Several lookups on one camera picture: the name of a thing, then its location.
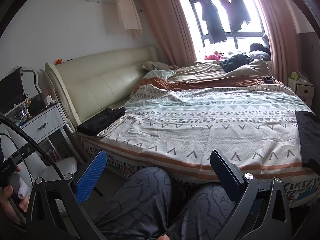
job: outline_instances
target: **orange object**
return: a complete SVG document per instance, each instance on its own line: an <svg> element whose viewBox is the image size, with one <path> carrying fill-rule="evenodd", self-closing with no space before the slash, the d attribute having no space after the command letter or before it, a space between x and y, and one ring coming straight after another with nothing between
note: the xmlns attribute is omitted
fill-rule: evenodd
<svg viewBox="0 0 320 240"><path fill-rule="evenodd" d="M58 58L58 60L56 61L56 65L57 65L57 64L61 64L61 63L62 63L62 59L59 59L59 58Z"/></svg>

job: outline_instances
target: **bed headboard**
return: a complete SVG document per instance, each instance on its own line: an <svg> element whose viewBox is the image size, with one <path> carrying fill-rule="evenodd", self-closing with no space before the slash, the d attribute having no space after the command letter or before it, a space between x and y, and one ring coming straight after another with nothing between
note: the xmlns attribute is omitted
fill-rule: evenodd
<svg viewBox="0 0 320 240"><path fill-rule="evenodd" d="M127 98L146 71L144 61L158 61L154 46L92 54L59 65L46 63L48 75L72 125Z"/></svg>

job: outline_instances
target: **white nightstand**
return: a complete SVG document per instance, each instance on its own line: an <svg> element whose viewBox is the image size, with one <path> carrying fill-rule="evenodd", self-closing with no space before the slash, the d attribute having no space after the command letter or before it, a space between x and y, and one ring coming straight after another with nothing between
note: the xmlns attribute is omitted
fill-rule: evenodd
<svg viewBox="0 0 320 240"><path fill-rule="evenodd" d="M47 139L52 147L53 145L48 137L55 131L60 130L75 157L81 164L83 164L84 161L72 145L65 130L63 129L65 125L67 125L67 118L61 109L60 103L57 103L54 106L49 106L47 111L43 111L40 114L32 117L21 126L21 129L36 143L40 143L41 141Z"/></svg>
<svg viewBox="0 0 320 240"><path fill-rule="evenodd" d="M288 77L287 86L291 88L291 90L295 92L307 106L311 107L313 94L315 93L315 87L313 84L310 82L305 83L299 80L294 80Z"/></svg>

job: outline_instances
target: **gray patterned pants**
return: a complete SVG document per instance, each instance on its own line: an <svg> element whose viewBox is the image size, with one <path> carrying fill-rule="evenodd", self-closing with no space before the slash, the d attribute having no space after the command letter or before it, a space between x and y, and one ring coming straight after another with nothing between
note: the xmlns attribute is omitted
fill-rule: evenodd
<svg viewBox="0 0 320 240"><path fill-rule="evenodd" d="M235 206L220 184L204 184L168 225L171 187L164 170L144 168L107 201L94 223L107 240L157 239L164 234L171 240L206 240Z"/></svg>

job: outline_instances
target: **stuffed animal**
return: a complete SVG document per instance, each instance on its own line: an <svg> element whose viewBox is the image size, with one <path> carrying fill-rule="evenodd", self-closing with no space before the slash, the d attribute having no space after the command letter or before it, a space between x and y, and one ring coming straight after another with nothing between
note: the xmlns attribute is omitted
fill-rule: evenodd
<svg viewBox="0 0 320 240"><path fill-rule="evenodd" d="M151 71L154 69L157 70L172 70L173 67L170 67L169 65L161 62L153 62L153 61L145 61L142 65L142 68Z"/></svg>

